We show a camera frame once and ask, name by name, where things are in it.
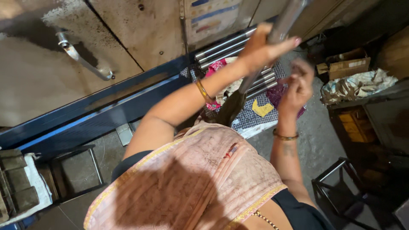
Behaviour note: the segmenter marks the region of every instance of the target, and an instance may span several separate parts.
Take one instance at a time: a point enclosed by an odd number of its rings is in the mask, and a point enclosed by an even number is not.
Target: fingernail
[[[295,39],[295,46],[300,45],[302,41],[303,41],[303,40],[302,40],[301,38],[296,38],[296,39]]]

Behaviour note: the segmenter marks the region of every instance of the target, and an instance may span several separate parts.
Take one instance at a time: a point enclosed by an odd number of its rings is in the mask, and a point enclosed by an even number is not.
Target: gold saree border
[[[178,144],[188,138],[192,138],[196,135],[198,135],[199,133],[203,132],[206,128],[203,129],[199,129],[196,132],[194,132],[193,134],[190,134],[186,137],[180,138],[172,143],[166,144],[160,148],[158,148],[156,151],[153,151],[152,153],[150,153],[149,155],[147,155],[146,157],[144,157],[142,160],[140,160],[138,163],[136,163],[135,165],[133,165],[130,169],[128,169],[126,172],[124,172],[121,176],[118,177],[118,179],[116,179],[113,183],[111,183],[108,186],[108,190],[107,191],[103,191],[98,197],[97,199],[94,200],[94,202],[91,204],[90,209],[87,212],[87,215],[85,217],[84,220],[84,229],[87,230],[88,224],[90,222],[91,216],[92,214],[94,214],[95,210],[97,209],[97,207],[99,206],[99,204],[102,202],[103,199],[105,199],[111,192],[113,192],[115,189],[117,189],[119,186],[121,186],[122,184],[124,184],[126,182],[126,180],[131,176],[131,173],[135,172],[138,168],[140,168],[142,165],[144,165],[146,162],[148,162],[148,160],[152,159],[154,156],[156,156],[157,154],[169,149],[170,147],[174,146],[175,144]]]
[[[261,198],[259,198],[256,202],[254,202],[250,207],[248,207],[244,212],[238,215],[234,220],[232,220],[229,225],[225,227],[225,230],[232,230],[236,229],[239,224],[242,223],[244,219],[247,219],[251,214],[253,214],[259,207],[261,207],[266,201],[271,199],[273,195],[283,189],[286,189],[287,186],[285,184],[279,185],[274,189],[270,190],[268,193],[264,194]]]

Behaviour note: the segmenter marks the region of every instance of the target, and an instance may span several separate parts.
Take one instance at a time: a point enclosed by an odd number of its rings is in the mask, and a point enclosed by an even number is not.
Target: yellow paper
[[[273,109],[274,109],[274,106],[272,106],[270,103],[265,104],[263,106],[258,106],[257,99],[254,100],[253,102],[252,110],[256,112],[256,114],[259,115],[260,117],[266,116],[266,114],[269,113]]]

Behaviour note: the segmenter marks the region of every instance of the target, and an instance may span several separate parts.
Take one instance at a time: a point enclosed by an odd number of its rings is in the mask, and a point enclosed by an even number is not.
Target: bangle
[[[204,101],[205,101],[206,103],[211,104],[214,100],[207,94],[206,90],[203,88],[202,83],[200,82],[200,79],[197,79],[196,85],[198,86],[199,91],[200,91],[201,95],[202,95],[203,98],[204,98]]]
[[[297,135],[295,137],[283,137],[277,134],[277,129],[273,130],[273,135],[274,137],[278,137],[280,140],[297,140],[297,138],[299,137],[298,132]]]

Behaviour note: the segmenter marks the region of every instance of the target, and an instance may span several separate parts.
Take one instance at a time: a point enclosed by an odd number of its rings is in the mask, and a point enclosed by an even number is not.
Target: metal bar stack
[[[251,28],[243,33],[231,37],[227,41],[218,43],[203,51],[195,54],[195,61],[200,66],[203,72],[207,72],[209,66],[215,61],[222,60],[224,58],[237,56],[240,51],[244,49],[246,42],[250,39],[250,36],[254,33],[256,28]],[[256,97],[269,88],[277,85],[275,73],[272,68],[265,67],[261,74],[252,84],[251,88],[247,91],[247,100]]]

